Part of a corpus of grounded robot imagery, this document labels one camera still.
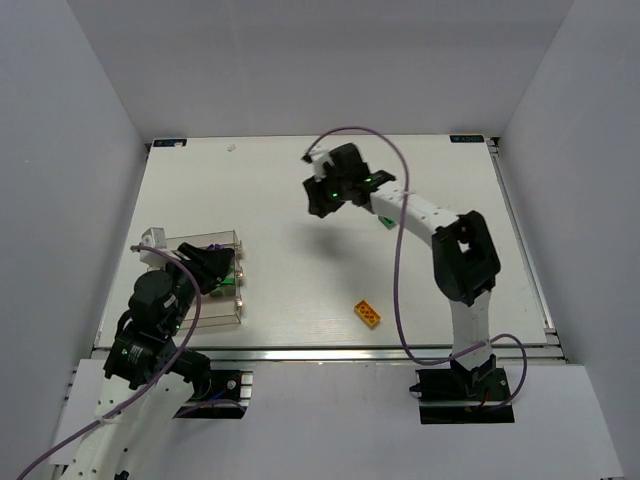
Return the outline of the green lego brick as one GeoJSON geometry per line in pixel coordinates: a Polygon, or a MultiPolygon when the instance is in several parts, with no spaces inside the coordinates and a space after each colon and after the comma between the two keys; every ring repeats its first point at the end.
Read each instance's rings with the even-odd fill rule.
{"type": "Polygon", "coordinates": [[[234,296],[236,293],[236,276],[234,273],[227,275],[209,295],[211,297],[234,296]]]}
{"type": "Polygon", "coordinates": [[[380,221],[380,222],[381,222],[381,223],[382,223],[382,224],[383,224],[387,229],[392,229],[392,228],[394,228],[394,227],[396,226],[396,223],[395,223],[393,220],[389,219],[389,218],[386,218],[386,217],[383,217],[383,216],[379,216],[379,217],[378,217],[378,220],[379,220],[379,221],[380,221]]]}

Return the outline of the orange lego brick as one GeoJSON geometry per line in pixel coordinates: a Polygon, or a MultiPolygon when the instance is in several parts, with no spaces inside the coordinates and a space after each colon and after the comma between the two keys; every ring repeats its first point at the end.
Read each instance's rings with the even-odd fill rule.
{"type": "Polygon", "coordinates": [[[366,300],[354,306],[354,313],[370,329],[375,329],[381,322],[380,314],[366,300]]]}

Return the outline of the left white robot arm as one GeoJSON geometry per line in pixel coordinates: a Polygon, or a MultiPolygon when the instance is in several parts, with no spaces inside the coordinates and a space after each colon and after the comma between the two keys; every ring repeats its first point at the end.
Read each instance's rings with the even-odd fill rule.
{"type": "Polygon", "coordinates": [[[148,270],[134,285],[104,364],[93,427],[63,473],[65,479],[134,479],[160,433],[176,416],[238,405],[233,376],[175,335],[189,312],[230,275],[231,248],[165,241],[136,246],[148,270]]]}

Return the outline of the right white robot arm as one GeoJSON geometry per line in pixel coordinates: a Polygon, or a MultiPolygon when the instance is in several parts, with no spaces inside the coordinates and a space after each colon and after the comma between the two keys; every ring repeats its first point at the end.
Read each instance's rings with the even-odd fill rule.
{"type": "Polygon", "coordinates": [[[452,213],[410,192],[394,175],[372,172],[353,143],[313,148],[302,160],[313,167],[303,182],[310,214],[324,218],[351,203],[395,222],[431,249],[434,279],[451,310],[449,365],[464,389],[477,389],[496,368],[489,303],[501,270],[484,217],[474,210],[452,213]]]}

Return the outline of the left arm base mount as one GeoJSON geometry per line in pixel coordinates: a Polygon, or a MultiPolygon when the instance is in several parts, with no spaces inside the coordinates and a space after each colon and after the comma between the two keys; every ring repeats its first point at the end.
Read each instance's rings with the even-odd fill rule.
{"type": "Polygon", "coordinates": [[[175,417],[178,419],[233,419],[244,417],[248,396],[242,389],[247,372],[234,369],[218,369],[204,354],[185,350],[171,365],[170,373],[182,377],[193,387],[193,393],[175,417]]]}

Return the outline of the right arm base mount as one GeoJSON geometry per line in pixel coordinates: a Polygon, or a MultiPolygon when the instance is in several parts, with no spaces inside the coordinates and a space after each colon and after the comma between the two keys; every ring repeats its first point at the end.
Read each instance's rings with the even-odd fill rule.
{"type": "Polygon", "coordinates": [[[417,382],[409,388],[417,399],[422,425],[513,424],[509,381],[503,368],[496,368],[468,390],[451,368],[416,371],[417,382]]]}

